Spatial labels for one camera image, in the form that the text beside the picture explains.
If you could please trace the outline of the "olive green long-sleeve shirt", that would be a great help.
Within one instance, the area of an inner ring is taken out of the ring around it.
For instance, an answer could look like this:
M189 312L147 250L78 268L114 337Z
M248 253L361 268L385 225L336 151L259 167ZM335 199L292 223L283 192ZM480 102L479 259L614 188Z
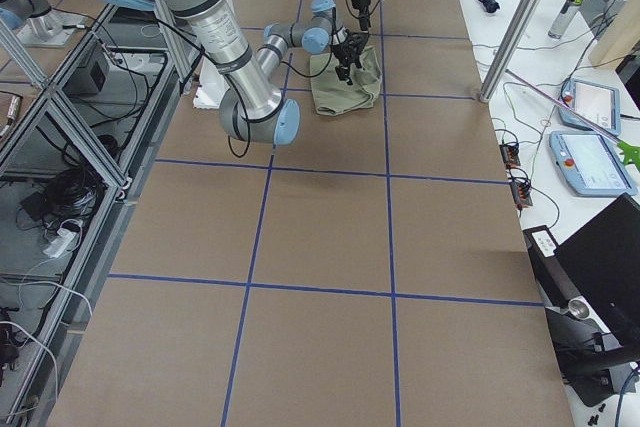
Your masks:
M338 116L359 109L372 108L381 92L382 73L376 48L365 47L360 60L362 67L351 66L352 84L341 81L335 68L337 60L332 59L321 72L329 59L328 54L313 55L309 59L311 92L315 111L319 115Z

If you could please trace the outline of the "clear water bottle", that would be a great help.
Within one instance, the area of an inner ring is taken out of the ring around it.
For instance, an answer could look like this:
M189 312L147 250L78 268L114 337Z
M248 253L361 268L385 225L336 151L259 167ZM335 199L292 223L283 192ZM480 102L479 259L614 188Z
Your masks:
M553 39L560 39L565 34L583 2L584 0L565 0L547 35Z

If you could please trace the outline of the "far blue teach pendant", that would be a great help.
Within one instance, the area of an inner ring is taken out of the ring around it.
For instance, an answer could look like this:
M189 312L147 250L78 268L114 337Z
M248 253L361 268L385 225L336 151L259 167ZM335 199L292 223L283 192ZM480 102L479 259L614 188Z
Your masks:
M620 93L617 88L570 79L561 87L560 100L608 132L620 134Z

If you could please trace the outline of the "blue teach pendant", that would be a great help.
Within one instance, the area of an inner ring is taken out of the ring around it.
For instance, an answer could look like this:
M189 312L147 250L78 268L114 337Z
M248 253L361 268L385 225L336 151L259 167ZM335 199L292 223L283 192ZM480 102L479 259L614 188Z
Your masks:
M561 87L560 100L608 132L620 134L620 93L617 88L570 79Z
M562 177L576 195L615 198L638 193L618 155L599 134L553 131L549 146Z

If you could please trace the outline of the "black power adapter box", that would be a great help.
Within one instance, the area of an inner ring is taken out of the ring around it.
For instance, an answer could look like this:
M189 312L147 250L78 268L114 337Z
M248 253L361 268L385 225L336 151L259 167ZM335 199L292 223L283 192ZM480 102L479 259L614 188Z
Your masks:
M103 49L94 44L80 59L63 91L68 95L97 95L109 74L109 63Z

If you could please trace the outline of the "near blue teach pendant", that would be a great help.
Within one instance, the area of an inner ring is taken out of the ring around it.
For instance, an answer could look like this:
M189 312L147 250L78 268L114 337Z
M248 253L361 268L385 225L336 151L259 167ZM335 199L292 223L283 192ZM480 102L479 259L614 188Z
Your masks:
M562 177L576 195L615 198L638 193L618 155L599 134L553 131L549 146Z

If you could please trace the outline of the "black laptop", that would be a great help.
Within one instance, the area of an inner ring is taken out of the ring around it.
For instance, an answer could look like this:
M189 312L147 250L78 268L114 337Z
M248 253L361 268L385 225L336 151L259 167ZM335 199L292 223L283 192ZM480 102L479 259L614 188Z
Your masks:
M546 226L523 232L534 275L551 304L582 296L604 323L639 337L639 204L624 193L559 243Z

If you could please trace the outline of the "white power strip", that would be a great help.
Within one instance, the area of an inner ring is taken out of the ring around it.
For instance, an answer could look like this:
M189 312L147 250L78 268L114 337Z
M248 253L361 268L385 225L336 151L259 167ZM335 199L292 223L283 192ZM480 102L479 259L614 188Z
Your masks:
M67 252L71 252L79 238L79 230L60 228L55 237L43 249L43 254L49 258L59 258Z

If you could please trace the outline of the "aluminium frame post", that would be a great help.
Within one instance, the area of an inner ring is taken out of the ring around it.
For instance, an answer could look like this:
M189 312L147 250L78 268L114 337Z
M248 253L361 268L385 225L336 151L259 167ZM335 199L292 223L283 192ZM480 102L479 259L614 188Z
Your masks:
M506 73L519 42L541 0L520 0L508 25L487 75L477 94L480 102L488 103L494 94L501 77Z

